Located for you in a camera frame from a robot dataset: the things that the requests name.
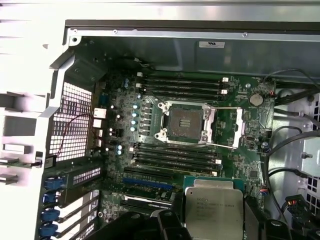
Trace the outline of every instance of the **cpu processor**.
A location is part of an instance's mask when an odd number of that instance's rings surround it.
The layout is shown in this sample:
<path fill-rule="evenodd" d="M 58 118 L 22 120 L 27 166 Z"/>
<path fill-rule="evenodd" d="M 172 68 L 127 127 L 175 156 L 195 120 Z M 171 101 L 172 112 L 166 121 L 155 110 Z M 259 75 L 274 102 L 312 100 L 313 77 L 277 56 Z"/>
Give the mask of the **cpu processor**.
<path fill-rule="evenodd" d="M 185 226 L 194 239 L 242 240 L 243 193 L 232 181 L 200 180 L 185 189 Z"/>

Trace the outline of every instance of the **green circuit board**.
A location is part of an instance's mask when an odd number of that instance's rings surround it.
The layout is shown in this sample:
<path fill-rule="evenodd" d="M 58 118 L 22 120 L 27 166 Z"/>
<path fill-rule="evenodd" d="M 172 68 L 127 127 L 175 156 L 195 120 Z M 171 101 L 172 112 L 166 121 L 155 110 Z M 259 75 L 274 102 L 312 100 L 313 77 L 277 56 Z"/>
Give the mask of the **green circuit board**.
<path fill-rule="evenodd" d="M 247 195 L 255 196 L 259 191 L 260 153 L 272 131 L 274 81 L 261 82 L 261 78 L 255 76 L 147 70 L 140 76 L 109 75 L 106 82 L 102 95 L 107 100 L 97 106 L 108 110 L 105 142 L 117 142 L 122 149 L 119 154 L 117 146 L 110 147 L 105 160 L 107 177 L 95 186 L 102 191 L 100 212 L 104 222 L 126 211 L 148 215 L 148 206 L 126 204 L 127 197 L 172 203 L 183 189 L 184 176 L 242 179 Z M 211 83 L 215 83 L 216 98 L 208 94 Z M 201 104 L 215 108 L 210 126 L 211 142 L 215 145 L 195 145 L 197 141 L 192 142 L 190 138 L 174 138 L 189 145 L 181 147 L 157 139 L 155 135 L 164 124 L 170 126 L 159 107 L 159 103 L 168 101 L 181 103 L 175 103 L 175 108 L 187 112 L 196 112 Z M 239 116 L 241 126 L 237 125 Z M 179 124 L 189 127 L 192 123 Z M 121 133 L 108 136 L 110 128 Z M 239 128 L 238 146 L 232 147 Z"/>

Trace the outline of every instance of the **motherboard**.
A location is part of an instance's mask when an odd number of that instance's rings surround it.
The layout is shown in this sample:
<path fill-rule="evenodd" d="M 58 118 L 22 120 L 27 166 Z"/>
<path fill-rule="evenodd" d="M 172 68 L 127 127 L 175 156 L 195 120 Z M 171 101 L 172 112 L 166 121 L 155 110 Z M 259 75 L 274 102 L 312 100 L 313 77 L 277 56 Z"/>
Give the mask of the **motherboard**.
<path fill-rule="evenodd" d="M 272 133 L 276 83 L 261 77 L 112 72 L 97 84 L 92 154 L 105 159 L 101 224 L 127 211 L 175 208 L 186 176 L 262 184 L 260 155 Z"/>

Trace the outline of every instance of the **cpu socket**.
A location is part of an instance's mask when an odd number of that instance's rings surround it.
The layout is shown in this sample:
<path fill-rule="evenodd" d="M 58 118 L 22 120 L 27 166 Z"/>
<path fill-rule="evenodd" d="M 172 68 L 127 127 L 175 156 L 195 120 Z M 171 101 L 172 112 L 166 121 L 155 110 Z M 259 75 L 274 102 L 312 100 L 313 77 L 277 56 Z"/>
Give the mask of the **cpu socket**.
<path fill-rule="evenodd" d="M 154 137 L 171 144 L 211 143 L 216 109 L 206 103 L 166 101 L 162 109 L 161 129 Z"/>

